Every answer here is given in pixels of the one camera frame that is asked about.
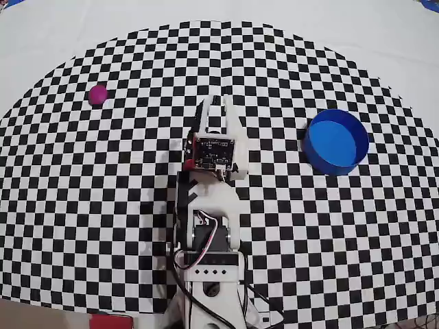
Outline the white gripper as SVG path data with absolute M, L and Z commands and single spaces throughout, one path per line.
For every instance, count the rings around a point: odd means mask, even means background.
M 212 97 L 196 107 L 192 131 L 185 144 L 185 170 L 208 171 L 218 180 L 243 180 L 248 174 L 248 146 L 232 95 L 224 95 L 226 133 L 205 133 Z

